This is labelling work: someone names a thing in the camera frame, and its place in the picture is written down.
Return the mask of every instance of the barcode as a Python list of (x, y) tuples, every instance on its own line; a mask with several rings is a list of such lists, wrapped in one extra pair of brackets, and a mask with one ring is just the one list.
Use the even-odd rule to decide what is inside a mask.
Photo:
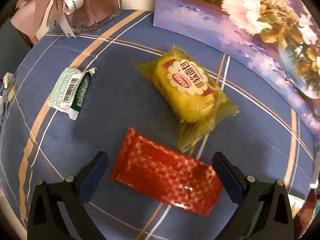
[(63, 102), (70, 103), (72, 95), (75, 92), (75, 87), (78, 84), (78, 81), (79, 81), (79, 79), (77, 79), (77, 78), (72, 78), (71, 79), (71, 82), (70, 82), (70, 84), (68, 86), (67, 92), (66, 92), (66, 94), (65, 94), (65, 96), (63, 98)]

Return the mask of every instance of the red oval logo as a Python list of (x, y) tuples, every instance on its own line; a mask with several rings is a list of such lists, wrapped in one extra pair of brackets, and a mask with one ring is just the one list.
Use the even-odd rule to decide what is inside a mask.
[(178, 85), (184, 87), (184, 88), (190, 88), (191, 84), (189, 81), (182, 75), (174, 73), (172, 74), (172, 80), (174, 80)]

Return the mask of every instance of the painting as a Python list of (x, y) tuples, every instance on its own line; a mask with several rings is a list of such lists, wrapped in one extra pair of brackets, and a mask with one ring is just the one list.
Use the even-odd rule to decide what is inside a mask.
[(301, 0), (156, 0), (154, 26), (254, 71), (320, 140), (320, 29)]

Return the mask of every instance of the transparent yellow wrapper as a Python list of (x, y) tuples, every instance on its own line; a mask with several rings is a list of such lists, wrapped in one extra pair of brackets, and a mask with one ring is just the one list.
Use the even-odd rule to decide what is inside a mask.
[(224, 118), (239, 112), (212, 78), (182, 49), (137, 65), (180, 120), (178, 147), (186, 152)]

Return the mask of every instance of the green and white package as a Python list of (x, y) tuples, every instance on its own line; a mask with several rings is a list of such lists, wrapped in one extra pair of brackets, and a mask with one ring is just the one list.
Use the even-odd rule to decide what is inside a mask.
[(95, 71), (96, 68), (86, 72), (76, 68), (66, 68), (54, 85), (48, 106), (67, 113), (72, 120), (77, 119)]

